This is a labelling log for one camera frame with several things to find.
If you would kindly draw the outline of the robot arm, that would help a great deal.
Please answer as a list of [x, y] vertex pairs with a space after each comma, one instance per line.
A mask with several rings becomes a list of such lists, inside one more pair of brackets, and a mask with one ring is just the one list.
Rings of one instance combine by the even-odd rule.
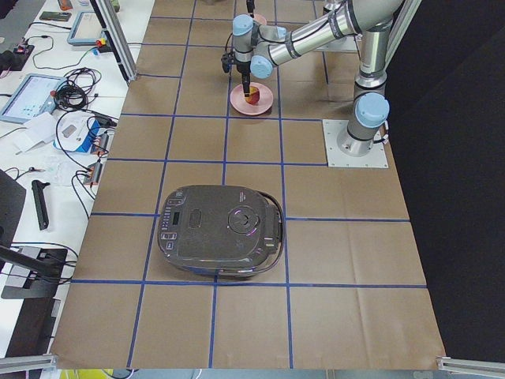
[[399, 1], [328, 2], [324, 14], [288, 31], [260, 24], [250, 14], [233, 19], [233, 45], [221, 57], [224, 73], [241, 74], [245, 98], [252, 95], [251, 77], [266, 79], [275, 67], [300, 58], [329, 43], [354, 39], [359, 67], [354, 79], [353, 113], [337, 144], [348, 156], [367, 155], [386, 125], [390, 104], [386, 99], [386, 58], [395, 11]]

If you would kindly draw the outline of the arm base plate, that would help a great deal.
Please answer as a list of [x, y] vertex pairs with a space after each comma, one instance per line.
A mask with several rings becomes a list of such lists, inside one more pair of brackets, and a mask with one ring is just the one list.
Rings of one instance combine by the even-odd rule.
[[383, 142], [375, 143], [380, 133], [370, 141], [358, 141], [348, 133], [347, 120], [322, 120], [327, 165], [339, 168], [387, 169]]

